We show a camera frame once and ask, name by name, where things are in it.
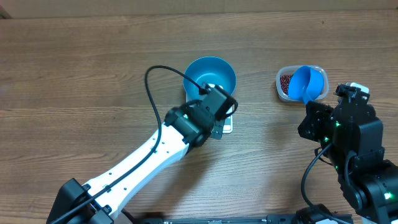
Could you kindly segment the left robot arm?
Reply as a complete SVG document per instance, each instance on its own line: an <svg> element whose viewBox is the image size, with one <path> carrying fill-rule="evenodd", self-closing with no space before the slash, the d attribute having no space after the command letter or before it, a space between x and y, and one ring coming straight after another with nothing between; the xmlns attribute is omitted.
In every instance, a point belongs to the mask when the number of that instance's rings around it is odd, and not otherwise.
<svg viewBox="0 0 398 224"><path fill-rule="evenodd" d="M80 184L62 185L47 223L114 223L127 203L167 166L208 138L220 139L223 121L238 102L218 85L204 88L200 100L174 107L157 131L107 172Z"/></svg>

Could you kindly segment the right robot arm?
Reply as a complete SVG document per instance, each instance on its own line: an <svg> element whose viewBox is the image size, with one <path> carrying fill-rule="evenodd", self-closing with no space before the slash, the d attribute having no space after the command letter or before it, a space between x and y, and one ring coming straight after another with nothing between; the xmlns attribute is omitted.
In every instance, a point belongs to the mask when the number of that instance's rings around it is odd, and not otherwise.
<svg viewBox="0 0 398 224"><path fill-rule="evenodd" d="M315 156L327 157L338 173L344 198L373 223L397 223L397 166L384 158L383 123L357 83L339 84L332 108L310 101L298 127L302 138L319 142Z"/></svg>

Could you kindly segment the red beans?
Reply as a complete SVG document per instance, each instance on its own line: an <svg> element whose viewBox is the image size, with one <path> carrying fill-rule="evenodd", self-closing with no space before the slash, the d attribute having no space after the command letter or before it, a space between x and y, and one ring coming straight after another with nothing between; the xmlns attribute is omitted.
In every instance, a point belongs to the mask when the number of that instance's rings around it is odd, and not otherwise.
<svg viewBox="0 0 398 224"><path fill-rule="evenodd" d="M284 94L289 94L289 85L293 75L281 75L280 76L280 86Z"/></svg>

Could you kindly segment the blue plastic measuring scoop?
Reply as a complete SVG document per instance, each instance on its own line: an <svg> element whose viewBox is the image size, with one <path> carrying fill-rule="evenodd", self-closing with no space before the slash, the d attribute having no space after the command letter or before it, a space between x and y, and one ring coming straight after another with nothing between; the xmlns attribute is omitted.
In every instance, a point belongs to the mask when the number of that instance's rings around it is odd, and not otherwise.
<svg viewBox="0 0 398 224"><path fill-rule="evenodd" d="M292 76L288 87L288 97L302 101L305 105L315 101L324 88L323 75L309 66L302 66Z"/></svg>

